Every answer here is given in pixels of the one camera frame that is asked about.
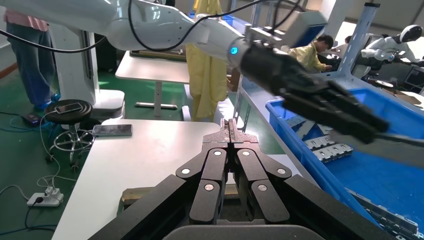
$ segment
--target yellow lab coat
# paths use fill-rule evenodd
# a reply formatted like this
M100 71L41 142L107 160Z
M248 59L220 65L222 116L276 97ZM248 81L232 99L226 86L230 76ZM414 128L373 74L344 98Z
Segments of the yellow lab coat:
M222 13L219 0L198 0L196 14ZM227 65L224 60L211 57L195 47L186 46L190 94L193 97L192 116L194 122L209 118L213 122L218 102L227 97Z

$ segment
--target green floor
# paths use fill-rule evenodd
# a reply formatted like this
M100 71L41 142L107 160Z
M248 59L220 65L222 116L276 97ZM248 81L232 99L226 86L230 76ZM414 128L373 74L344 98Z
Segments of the green floor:
M115 78L113 73L100 73L99 84L102 89L121 90L125 93L127 119L153 119L153 109L135 108L134 103L151 102L154 99L154 82L128 81ZM163 103L181 107L183 94L182 85L163 84ZM230 93L229 96L234 101L235 94ZM16 71L0 79L0 98L0 112L27 114L33 111ZM244 115L246 107L247 104L244 103L241 116ZM11 118L12 116L0 114L0 128L8 128ZM181 121L181 111L163 109L162 119ZM16 121L16 125L23 126L20 119ZM246 132L258 136L264 153L284 153L255 112L250 113ZM0 130L0 190L8 185L18 185L28 197L33 193L42 192L44 189L37 186L37 180L43 176L54 175L58 170L56 163L46 162L45 155L39 132L11 133ZM67 156L60 155L57 158L61 164L59 175L77 179L79 172L74 173L70 169ZM55 184L64 193L63 204L53 208L34 208L28 218L29 225L50 225L59 222L75 183L56 179ZM23 228L27 210L26 200L16 188L3 192L0 195L0 234ZM51 237L51 232L37 230L0 235L0 240L48 240Z

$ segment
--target blue storage crate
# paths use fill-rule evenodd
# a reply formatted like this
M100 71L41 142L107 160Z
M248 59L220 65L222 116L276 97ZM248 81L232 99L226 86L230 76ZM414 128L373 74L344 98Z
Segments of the blue storage crate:
M231 15L225 15L222 17L222 20L226 21L228 25L233 26L234 17Z
M424 116L371 89L350 92L376 115L390 122L390 133L424 139ZM424 169L358 151L324 165L303 143L321 137L321 131L314 126L302 141L285 121L296 114L284 109L283 101L273 100L266 104L270 112L269 123L324 191L368 219L369 214L345 188L411 219L418 226L424 224Z
M195 12L189 12L188 17L191 19L195 18L196 13ZM222 17L222 20L226 21L226 23L230 26L233 26L234 17L231 15L225 15Z

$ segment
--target black stool seat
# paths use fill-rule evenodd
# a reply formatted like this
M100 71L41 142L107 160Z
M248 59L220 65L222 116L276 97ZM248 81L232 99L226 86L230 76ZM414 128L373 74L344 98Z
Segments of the black stool seat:
M75 103L81 104L82 109L78 111L65 112L62 114L58 114L57 112L55 112L56 107ZM44 114L53 112L45 116L45 119L49 122L60 125L75 125L77 123L81 123L82 121L89 119L92 114L92 111L93 106L89 102L86 102L84 100L67 99L50 104L48 107L45 108Z

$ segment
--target white desk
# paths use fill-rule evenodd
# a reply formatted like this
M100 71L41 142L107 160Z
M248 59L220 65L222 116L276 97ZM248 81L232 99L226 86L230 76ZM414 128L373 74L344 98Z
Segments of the white desk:
M209 122L114 119L132 124L132 137L95 140L53 240L87 240L116 217L125 189L153 187L200 153L203 136L220 127ZM299 174L286 155L270 155ZM234 184L229 177L228 184Z
M154 103L137 102L136 107L153 107L154 117L160 119L161 109L177 109L174 104L162 104L162 83L188 84L187 63L160 58L132 57L126 51L115 73L119 79L155 81Z

